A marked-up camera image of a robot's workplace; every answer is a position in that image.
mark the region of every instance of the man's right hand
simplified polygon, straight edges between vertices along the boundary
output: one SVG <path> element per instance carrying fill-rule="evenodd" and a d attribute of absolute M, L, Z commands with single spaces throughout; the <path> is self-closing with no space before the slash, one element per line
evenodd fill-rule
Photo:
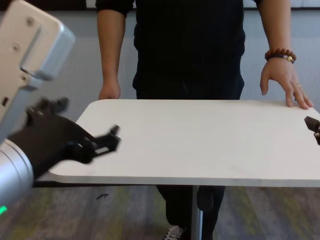
<path fill-rule="evenodd" d="M 108 79 L 103 82 L 99 100 L 120 98 L 120 86 L 117 79 Z"/>

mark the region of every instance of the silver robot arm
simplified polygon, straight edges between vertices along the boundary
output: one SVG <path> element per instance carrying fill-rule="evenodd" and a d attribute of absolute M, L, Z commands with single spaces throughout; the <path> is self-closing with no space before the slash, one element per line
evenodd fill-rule
<path fill-rule="evenodd" d="M 23 196 L 34 174 L 26 154 L 10 140 L 32 91 L 57 77 L 75 42 L 59 20 L 16 0 L 0 25 L 0 207 Z"/>
<path fill-rule="evenodd" d="M 75 42 L 59 20 L 23 1 L 11 3 L 0 25 L 0 214 L 59 161 L 84 164 L 116 150 L 118 126 L 93 137 L 58 116 L 68 104 L 42 99 L 27 110 L 25 127 L 11 134 L 29 95 L 57 77 Z"/>

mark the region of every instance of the finger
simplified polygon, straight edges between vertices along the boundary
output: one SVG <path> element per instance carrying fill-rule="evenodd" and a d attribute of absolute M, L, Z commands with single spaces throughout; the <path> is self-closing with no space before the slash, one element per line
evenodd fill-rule
<path fill-rule="evenodd" d="M 292 86 L 293 86 L 293 89 L 294 89 L 294 97 L 295 97 L 295 100 L 296 102 L 299 104 L 299 106 L 302 108 L 302 109 L 308 109 L 308 105 L 307 103 L 305 102 L 304 100 L 304 96 L 301 92 L 301 88 L 298 86 L 297 83 L 292 83 Z"/>
<path fill-rule="evenodd" d="M 299 87 L 300 90 L 301 90 L 301 93 L 302 93 L 304 102 L 305 102 L 310 108 L 312 108 L 312 107 L 314 106 L 314 104 L 313 104 L 312 101 L 309 99 L 309 97 L 308 97 L 307 94 L 305 93 L 304 89 L 303 89 L 300 85 L 298 85 L 298 87 Z"/>
<path fill-rule="evenodd" d="M 292 108 L 294 106 L 292 102 L 292 97 L 294 96 L 294 88 L 291 84 L 288 84 L 288 86 L 283 88 L 285 90 L 285 101 L 288 107 Z"/>
<path fill-rule="evenodd" d="M 261 73 L 261 80 L 260 80 L 260 88 L 262 95 L 266 95 L 268 93 L 268 86 L 269 83 L 269 74 L 266 70 L 263 70 Z"/>

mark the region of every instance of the screw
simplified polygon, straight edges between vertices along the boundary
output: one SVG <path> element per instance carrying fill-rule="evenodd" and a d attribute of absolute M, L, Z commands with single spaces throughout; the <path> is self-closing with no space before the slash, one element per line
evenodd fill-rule
<path fill-rule="evenodd" d="M 23 81 L 27 81 L 27 80 L 29 80 L 29 77 L 28 77 L 27 75 L 23 74 L 23 75 L 21 76 L 21 79 L 22 79 Z"/>
<path fill-rule="evenodd" d="M 15 43 L 13 44 L 12 49 L 14 53 L 18 53 L 20 51 L 20 46 L 17 43 Z"/>
<path fill-rule="evenodd" d="M 35 23 L 35 20 L 32 17 L 27 17 L 26 18 L 26 25 L 28 27 L 32 27 L 34 25 L 34 23 Z"/>

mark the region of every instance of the sneaker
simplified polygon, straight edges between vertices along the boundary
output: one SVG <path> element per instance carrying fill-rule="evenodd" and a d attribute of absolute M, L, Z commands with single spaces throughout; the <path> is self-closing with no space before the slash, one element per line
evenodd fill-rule
<path fill-rule="evenodd" d="M 163 240 L 178 240 L 185 230 L 177 225 L 170 225 Z"/>

